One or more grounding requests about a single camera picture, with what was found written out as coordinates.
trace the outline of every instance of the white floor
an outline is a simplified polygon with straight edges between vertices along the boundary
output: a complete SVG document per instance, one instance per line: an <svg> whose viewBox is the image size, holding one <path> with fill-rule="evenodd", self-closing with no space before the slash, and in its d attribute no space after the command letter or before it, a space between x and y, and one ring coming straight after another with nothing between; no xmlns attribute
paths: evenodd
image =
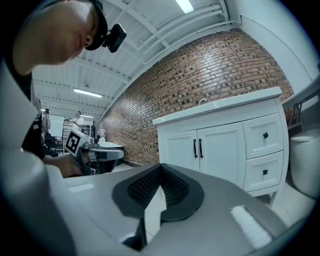
<svg viewBox="0 0 320 256"><path fill-rule="evenodd" d="M125 164L116 166L113 172L124 171L132 167ZM258 197L264 203L268 203L270 197L263 195ZM292 224L309 215L316 200L301 193L291 184L290 177L284 185L283 193L281 195L281 203L274 206L272 210L279 216L279 218L290 227ZM147 241L151 241L160 229L160 213L166 209L166 202L162 199L162 191L159 189L152 201L144 212L145 229Z"/></svg>

